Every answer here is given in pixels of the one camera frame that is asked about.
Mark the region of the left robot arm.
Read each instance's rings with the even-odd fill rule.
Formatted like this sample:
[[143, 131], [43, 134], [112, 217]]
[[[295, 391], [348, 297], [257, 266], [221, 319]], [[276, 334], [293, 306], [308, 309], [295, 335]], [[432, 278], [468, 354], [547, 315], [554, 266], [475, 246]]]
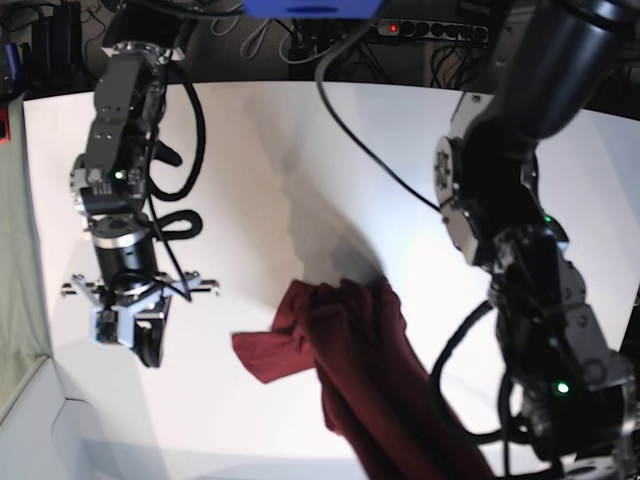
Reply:
[[[612, 350], [566, 259], [567, 236], [538, 194], [539, 143], [560, 132], [596, 88], [639, 17], [635, 1], [542, 1], [492, 100], [463, 96], [434, 155], [442, 220], [466, 262], [491, 277], [431, 372], [433, 404], [476, 446], [530, 446], [545, 479], [634, 479], [638, 429], [632, 364]], [[498, 430], [453, 417], [443, 369], [469, 330], [497, 315], [505, 363]]]

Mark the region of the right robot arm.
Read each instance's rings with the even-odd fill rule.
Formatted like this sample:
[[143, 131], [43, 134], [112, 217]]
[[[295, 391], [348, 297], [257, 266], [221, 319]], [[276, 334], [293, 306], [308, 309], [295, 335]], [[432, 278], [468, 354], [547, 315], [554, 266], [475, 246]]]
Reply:
[[[133, 351], [149, 368], [160, 366], [163, 334], [173, 297], [190, 299], [214, 288], [196, 272], [162, 272], [155, 248], [200, 234], [192, 210], [159, 216], [155, 202], [177, 202], [193, 189], [206, 147], [204, 112], [180, 66], [199, 20], [211, 12], [203, 1], [122, 1], [104, 47], [109, 61], [94, 91], [95, 118], [86, 148], [69, 178], [72, 200], [92, 242], [99, 278], [75, 275], [70, 288], [90, 302], [91, 341]], [[195, 158], [184, 185], [174, 193], [158, 188], [153, 161], [179, 166], [180, 155], [160, 140], [169, 80], [183, 85], [196, 126]]]

